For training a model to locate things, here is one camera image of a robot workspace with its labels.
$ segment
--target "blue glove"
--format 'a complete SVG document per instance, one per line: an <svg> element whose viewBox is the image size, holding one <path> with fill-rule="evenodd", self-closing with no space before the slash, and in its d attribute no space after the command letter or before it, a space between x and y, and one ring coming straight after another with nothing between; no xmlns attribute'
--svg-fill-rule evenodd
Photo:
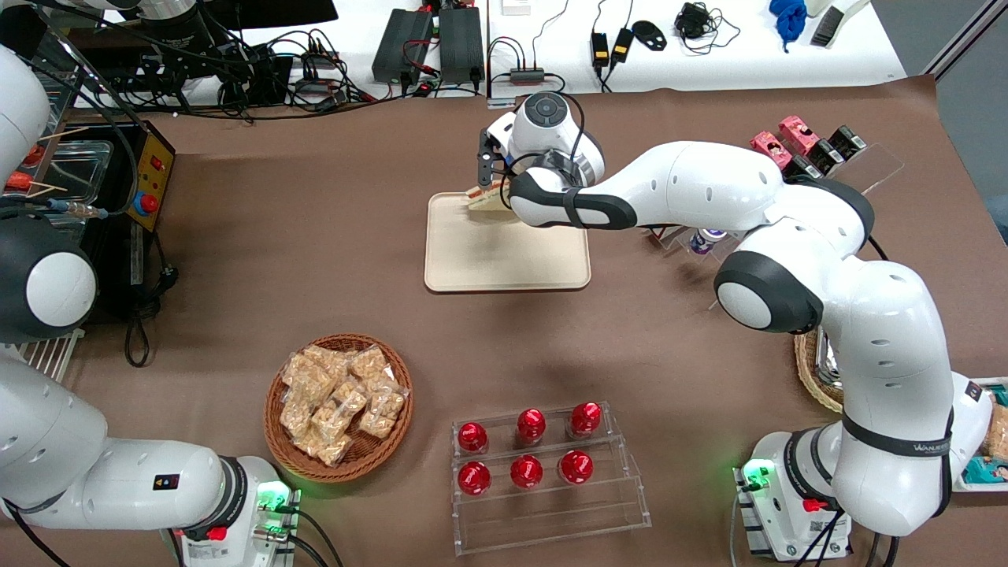
<svg viewBox="0 0 1008 567"><path fill-rule="evenodd" d="M770 12L777 16L777 33L784 40L784 52L787 44L794 41L805 29L805 18L808 9L804 0L770 0Z"/></svg>

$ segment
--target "metal frame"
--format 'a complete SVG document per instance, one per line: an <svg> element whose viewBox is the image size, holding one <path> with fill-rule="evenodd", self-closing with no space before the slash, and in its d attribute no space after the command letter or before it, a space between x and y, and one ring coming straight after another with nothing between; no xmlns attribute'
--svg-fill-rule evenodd
<svg viewBox="0 0 1008 567"><path fill-rule="evenodd" d="M973 47L980 37L994 25L1005 11L1008 10L1008 0L987 0L973 14L970 21L953 36L952 40L946 44L934 55L921 75L933 75L934 81L940 81L946 74Z"/></svg>

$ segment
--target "white table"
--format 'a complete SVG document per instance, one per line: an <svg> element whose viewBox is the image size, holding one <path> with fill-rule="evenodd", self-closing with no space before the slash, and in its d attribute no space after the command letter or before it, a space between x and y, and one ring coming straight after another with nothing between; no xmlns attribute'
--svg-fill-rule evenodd
<svg viewBox="0 0 1008 567"><path fill-rule="evenodd" d="M560 11L563 2L535 0L531 15L505 16L501 10L502 0L478 0L476 5L481 11L484 40L499 35L518 39L524 45L527 63L531 66L532 37L538 33L544 20ZM332 39L340 56L347 62L350 77L357 86L377 98L385 96L388 85L376 83L371 73L375 51L392 9L415 10L419 0L336 0L336 3L340 13L337 20L314 26L250 29L244 33L245 40L255 45L287 31L307 31L318 27ZM491 10L489 37L486 24L488 4ZM797 41L788 45L790 52L785 53L775 28L776 18L767 9L769 0L709 0L707 4L711 9L720 8L725 17L742 31L727 47L715 48L707 55L696 55L682 47L672 31L672 22L682 5L680 0L634 0L630 23L641 19L653 22L665 34L668 46L664 51L651 51L635 40L627 63L616 69L609 86L617 92L661 88L715 91L849 87L876 85L906 77L871 5L845 24L829 49L809 44L818 19L807 20L804 32ZM596 5L592 0L571 0L566 12L547 25L542 37L536 41L539 67L547 73L563 77L566 81L565 92L569 93L595 93L600 90L589 54L589 33L597 13ZM607 0L602 7L597 30L608 34L610 48L626 21L628 6L629 0ZM731 32L728 26L724 26L718 42L724 42ZM299 34L292 39L303 42L304 35ZM274 48L277 52L300 52L299 47L286 42L277 43ZM507 47L497 47L492 61L492 76L496 76L513 67L514 54ZM424 63L436 69L440 63L439 49L428 50ZM335 73L322 74L336 76ZM291 82L299 77L300 69L295 65ZM195 105L214 104L219 85L213 78L202 81L188 91L191 102ZM549 81L542 87L515 87L506 79L501 79L494 85L492 94L494 98L513 98L556 86L558 83ZM480 90L486 93L485 84ZM449 91L439 96L469 95Z"/></svg>
<svg viewBox="0 0 1008 567"><path fill-rule="evenodd" d="M532 64L532 37L542 22L560 11L564 0L536 0L531 15L505 16L502 0L489 0L490 38L512 36L524 45ZM610 49L626 21L630 0L607 0L597 31L608 35ZM725 17L742 29L727 47L707 55L696 55L682 47L672 30L682 0L634 0L630 24L648 20L668 40L663 51L651 51L634 41L627 63L618 66L609 81L614 91L679 91L733 89L778 89L795 87L850 87L876 85L906 77L874 8L869 5L844 25L834 45L827 49L809 44L818 19L808 19L797 41L785 53L775 27L776 16L767 9L769 0L708 0L709 9L720 8ZM538 65L547 73L566 80L566 92L597 93L598 79L591 68L589 37L597 13L596 2L571 0L566 12L548 24L536 41ZM722 27L719 43L733 32ZM508 48L497 47L493 74L507 72L514 64ZM527 88L511 87L499 80L493 96L514 96Z"/></svg>

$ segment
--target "red ball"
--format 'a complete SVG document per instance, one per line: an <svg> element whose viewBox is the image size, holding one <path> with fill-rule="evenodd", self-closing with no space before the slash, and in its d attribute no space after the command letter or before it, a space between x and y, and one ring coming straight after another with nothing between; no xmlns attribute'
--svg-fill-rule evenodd
<svg viewBox="0 0 1008 567"><path fill-rule="evenodd" d="M568 451L559 462L560 476L572 484L588 482L595 470L595 463L584 451Z"/></svg>
<svg viewBox="0 0 1008 567"><path fill-rule="evenodd" d="M602 407L595 402L587 402L571 412L571 433L578 437L589 437L602 423Z"/></svg>
<svg viewBox="0 0 1008 567"><path fill-rule="evenodd" d="M490 469L480 462L469 462L459 470L459 488L470 496L479 496L490 487Z"/></svg>
<svg viewBox="0 0 1008 567"><path fill-rule="evenodd" d="M518 437L524 443L535 443L546 432L546 418L542 412L532 408L518 416Z"/></svg>
<svg viewBox="0 0 1008 567"><path fill-rule="evenodd" d="M463 451L482 453L487 449L487 430L476 422L469 422L459 428L459 446Z"/></svg>
<svg viewBox="0 0 1008 567"><path fill-rule="evenodd" d="M531 488L542 480L542 465L532 455L522 455L511 463L511 481L519 488Z"/></svg>

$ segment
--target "wicker tray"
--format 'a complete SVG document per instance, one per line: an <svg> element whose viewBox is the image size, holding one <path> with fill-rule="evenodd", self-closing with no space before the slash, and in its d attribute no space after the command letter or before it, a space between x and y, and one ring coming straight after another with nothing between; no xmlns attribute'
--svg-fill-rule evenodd
<svg viewBox="0 0 1008 567"><path fill-rule="evenodd" d="M340 463L335 467L330 467L294 447L287 431L280 425L280 412L283 411L283 404L280 401L287 385L280 380L280 371L283 368L281 367L277 371L273 383L269 386L269 393L266 394L266 407L263 410L266 443L269 444L269 450L273 453L273 457L287 470L302 478L334 484L347 482L377 468L392 455L399 443L402 442L413 418L413 383L410 381L409 372L398 353L374 337L356 334L330 335L317 339L311 344L330 350L342 351L363 350L371 345L378 345L392 366L395 380L410 390L410 394L406 398L406 405L402 409L402 413L399 414L399 420L392 428L392 433L389 434L388 438L378 439L357 431L356 424L360 420L360 416L358 416L351 427L350 437L354 439L353 445L350 446L350 450Z"/></svg>
<svg viewBox="0 0 1008 567"><path fill-rule="evenodd" d="M798 366L798 378L816 402L839 414L844 409L844 390L823 383L815 374L817 337L818 333L815 331L794 337L794 359Z"/></svg>

